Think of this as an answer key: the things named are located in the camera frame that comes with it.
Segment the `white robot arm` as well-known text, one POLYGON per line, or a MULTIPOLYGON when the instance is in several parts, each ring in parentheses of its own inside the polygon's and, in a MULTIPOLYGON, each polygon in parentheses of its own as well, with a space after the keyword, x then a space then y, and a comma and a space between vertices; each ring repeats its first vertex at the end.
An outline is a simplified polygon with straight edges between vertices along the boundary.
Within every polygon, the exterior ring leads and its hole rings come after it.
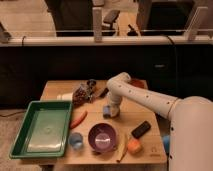
POLYGON ((213 171, 213 102, 200 96, 178 98, 130 84, 122 72, 107 81, 108 104, 132 100, 171 123, 169 171, 213 171))

